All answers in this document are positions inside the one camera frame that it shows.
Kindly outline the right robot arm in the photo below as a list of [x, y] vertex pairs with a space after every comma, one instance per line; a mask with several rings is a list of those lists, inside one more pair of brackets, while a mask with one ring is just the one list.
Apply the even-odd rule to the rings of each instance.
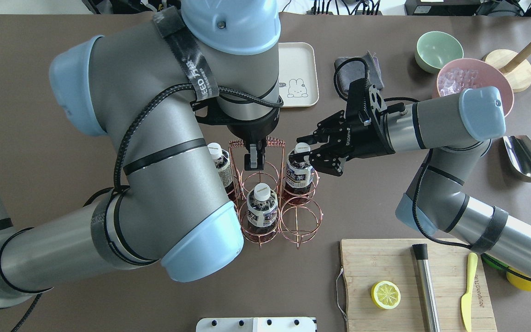
[[366, 78], [350, 84], [346, 109], [297, 138], [320, 147], [307, 153], [317, 172], [341, 176], [348, 160], [428, 150], [396, 209], [397, 218], [433, 240], [441, 230], [458, 239], [443, 244], [487, 254], [531, 278], [531, 225], [463, 192], [493, 139], [506, 132], [497, 88], [405, 105], [387, 105]]

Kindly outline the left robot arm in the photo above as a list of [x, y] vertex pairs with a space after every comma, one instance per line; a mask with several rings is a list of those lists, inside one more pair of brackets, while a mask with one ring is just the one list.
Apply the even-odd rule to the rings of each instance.
[[15, 230], [0, 199], [0, 309], [57, 284], [160, 262], [196, 281], [244, 246], [200, 124], [227, 126], [263, 168], [276, 128], [281, 23], [274, 0], [183, 0], [148, 23], [94, 36], [53, 59], [67, 118], [117, 151], [98, 202]]

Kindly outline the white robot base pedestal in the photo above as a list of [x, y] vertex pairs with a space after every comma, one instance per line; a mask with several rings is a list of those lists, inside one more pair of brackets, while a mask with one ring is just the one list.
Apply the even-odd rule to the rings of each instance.
[[196, 324], [196, 332], [316, 332], [314, 317], [228, 317], [204, 318]]

